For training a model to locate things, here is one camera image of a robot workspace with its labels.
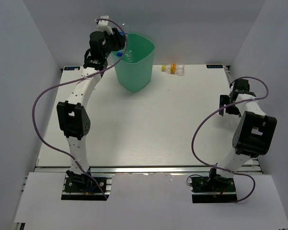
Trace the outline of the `clear bottle blue cap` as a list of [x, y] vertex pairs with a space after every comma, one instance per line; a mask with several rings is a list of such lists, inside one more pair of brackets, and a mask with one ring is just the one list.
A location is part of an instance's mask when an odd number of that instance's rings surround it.
[[124, 33], [123, 31], [120, 31], [120, 35], [124, 37], [125, 44], [124, 44], [124, 47], [117, 52], [118, 57], [122, 57], [123, 54], [126, 53], [128, 50], [128, 33]]

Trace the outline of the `clear bottle yellow cap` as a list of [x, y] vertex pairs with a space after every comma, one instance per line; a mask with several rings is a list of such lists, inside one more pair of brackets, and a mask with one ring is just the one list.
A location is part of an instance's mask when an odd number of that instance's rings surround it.
[[175, 63], [168, 64], [168, 65], [162, 65], [161, 71], [166, 72], [168, 74], [175, 74], [178, 76], [183, 76], [184, 75], [184, 65], [175, 64]]

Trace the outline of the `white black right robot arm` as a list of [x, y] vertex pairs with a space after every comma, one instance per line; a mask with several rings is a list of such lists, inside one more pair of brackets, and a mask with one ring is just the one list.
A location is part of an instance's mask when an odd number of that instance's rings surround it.
[[209, 172], [207, 185], [211, 190], [220, 190], [244, 163], [268, 152], [277, 119], [268, 116], [259, 107], [258, 100], [256, 94], [250, 91], [246, 77], [234, 80], [230, 84], [230, 94], [220, 96], [219, 107], [226, 108], [219, 114], [237, 115], [240, 122], [233, 135], [233, 150], [216, 164], [218, 169], [212, 168]]

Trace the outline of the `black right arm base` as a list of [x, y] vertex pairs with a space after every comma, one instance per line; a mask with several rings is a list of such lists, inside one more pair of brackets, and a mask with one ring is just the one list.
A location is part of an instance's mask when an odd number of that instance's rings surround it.
[[192, 188], [193, 204], [236, 203], [238, 200], [233, 178], [221, 182], [193, 174], [186, 183]]

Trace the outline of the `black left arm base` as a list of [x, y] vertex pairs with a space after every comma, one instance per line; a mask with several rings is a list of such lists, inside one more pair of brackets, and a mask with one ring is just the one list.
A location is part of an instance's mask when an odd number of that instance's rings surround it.
[[111, 191], [112, 178], [95, 177], [92, 180], [85, 174], [66, 172], [61, 200], [106, 201]]

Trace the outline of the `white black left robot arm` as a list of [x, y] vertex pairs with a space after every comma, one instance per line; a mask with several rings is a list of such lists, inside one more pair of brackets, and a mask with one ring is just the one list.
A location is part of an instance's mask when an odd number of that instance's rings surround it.
[[66, 101], [57, 104], [59, 126], [69, 144], [70, 154], [74, 157], [67, 175], [71, 178], [77, 177], [75, 185], [81, 191], [89, 190], [92, 185], [92, 179], [85, 175], [90, 173], [86, 155], [86, 135], [91, 127], [86, 106], [94, 88], [103, 76], [103, 73], [98, 72], [108, 67], [107, 59], [110, 53], [123, 49], [125, 41], [124, 35], [116, 28], [113, 28], [110, 33], [101, 31], [91, 33], [90, 48], [84, 55], [82, 72], [84, 79], [76, 84]]

